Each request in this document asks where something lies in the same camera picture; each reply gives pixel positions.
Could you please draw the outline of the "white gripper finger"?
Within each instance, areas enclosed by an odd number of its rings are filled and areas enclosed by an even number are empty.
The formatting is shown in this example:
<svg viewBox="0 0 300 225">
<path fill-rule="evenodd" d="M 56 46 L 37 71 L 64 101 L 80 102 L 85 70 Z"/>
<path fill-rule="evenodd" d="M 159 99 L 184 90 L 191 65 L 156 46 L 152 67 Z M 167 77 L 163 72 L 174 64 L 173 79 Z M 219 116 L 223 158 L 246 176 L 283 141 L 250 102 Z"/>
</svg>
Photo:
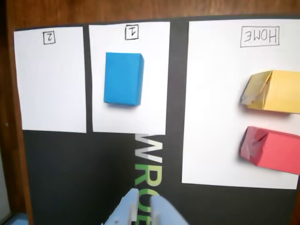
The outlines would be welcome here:
<svg viewBox="0 0 300 225">
<path fill-rule="evenodd" d="M 122 197 L 119 205 L 102 225 L 131 225 L 132 222 L 136 222 L 138 203 L 139 190 L 132 188 Z"/>
<path fill-rule="evenodd" d="M 187 225 L 185 218 L 163 196 L 154 195 L 150 198 L 152 225 Z"/>
</svg>

